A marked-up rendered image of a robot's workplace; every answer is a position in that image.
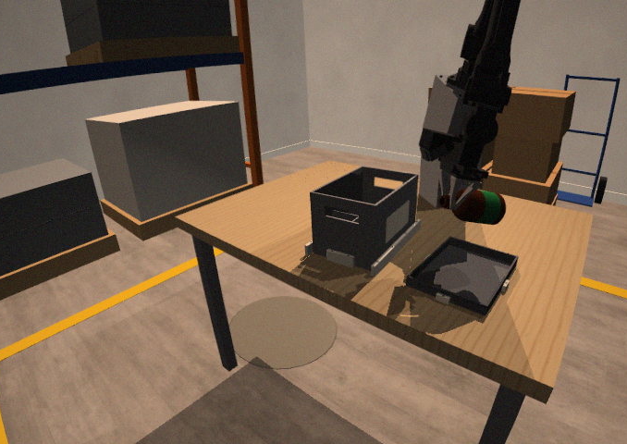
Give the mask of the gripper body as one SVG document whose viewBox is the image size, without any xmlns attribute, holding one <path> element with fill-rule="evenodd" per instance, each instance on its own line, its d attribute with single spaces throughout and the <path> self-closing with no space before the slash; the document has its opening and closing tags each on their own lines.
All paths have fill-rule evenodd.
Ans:
<svg viewBox="0 0 627 444">
<path fill-rule="evenodd" d="M 473 167 L 457 165 L 445 157 L 439 157 L 438 161 L 442 161 L 440 168 L 445 170 L 446 172 L 448 172 L 449 174 L 451 174 L 453 177 L 457 179 L 466 179 L 466 180 L 471 180 L 471 181 L 481 181 L 482 178 L 487 179 L 489 172 L 478 167 L 478 163 L 479 163 L 481 154 L 483 152 L 484 146 L 485 146 L 484 144 L 480 144 L 476 158 L 473 163 Z"/>
</svg>

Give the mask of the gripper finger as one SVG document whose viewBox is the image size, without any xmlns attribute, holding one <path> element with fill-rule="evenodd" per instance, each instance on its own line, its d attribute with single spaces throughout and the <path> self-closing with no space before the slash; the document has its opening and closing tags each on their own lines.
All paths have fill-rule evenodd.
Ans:
<svg viewBox="0 0 627 444">
<path fill-rule="evenodd" d="M 447 183 L 446 178 L 450 178 L 451 174 L 441 169 L 440 167 L 437 170 L 439 176 L 439 182 L 441 187 L 441 195 L 447 195 Z"/>
<path fill-rule="evenodd" d="M 465 182 L 464 182 L 465 181 Z M 480 181 L 471 181 L 466 179 L 457 179 L 451 175 L 450 177 L 450 201 L 449 208 L 456 210 L 464 200 L 481 186 Z M 460 185 L 470 186 L 466 189 L 460 199 L 456 202 L 456 195 Z M 456 203 L 455 203 L 456 202 Z"/>
</svg>

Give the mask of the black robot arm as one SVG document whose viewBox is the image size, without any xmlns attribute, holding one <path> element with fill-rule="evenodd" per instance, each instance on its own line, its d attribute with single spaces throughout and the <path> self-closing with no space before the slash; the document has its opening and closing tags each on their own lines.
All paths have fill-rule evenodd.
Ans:
<svg viewBox="0 0 627 444">
<path fill-rule="evenodd" d="M 511 95 L 510 46 L 520 3 L 521 0 L 485 0 L 475 25 L 469 24 L 461 49 L 463 66 L 448 76 L 447 82 L 464 90 L 462 104 L 474 106 L 473 111 L 465 111 L 459 131 L 471 141 L 423 129 L 419 146 L 427 162 L 444 156 L 457 165 L 473 167 L 480 144 L 496 138 L 496 115 L 502 114 Z"/>
</svg>

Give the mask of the black crate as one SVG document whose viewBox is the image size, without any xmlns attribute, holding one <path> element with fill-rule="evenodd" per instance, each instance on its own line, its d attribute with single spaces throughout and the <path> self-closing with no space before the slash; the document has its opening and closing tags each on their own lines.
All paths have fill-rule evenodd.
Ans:
<svg viewBox="0 0 627 444">
<path fill-rule="evenodd" d="M 403 183 L 391 189 L 376 186 L 375 178 Z M 415 222 L 418 178 L 360 166 L 310 191 L 313 253 L 324 257 L 327 249 L 346 253 L 355 256 L 355 266 L 371 271 L 371 265 Z"/>
</svg>

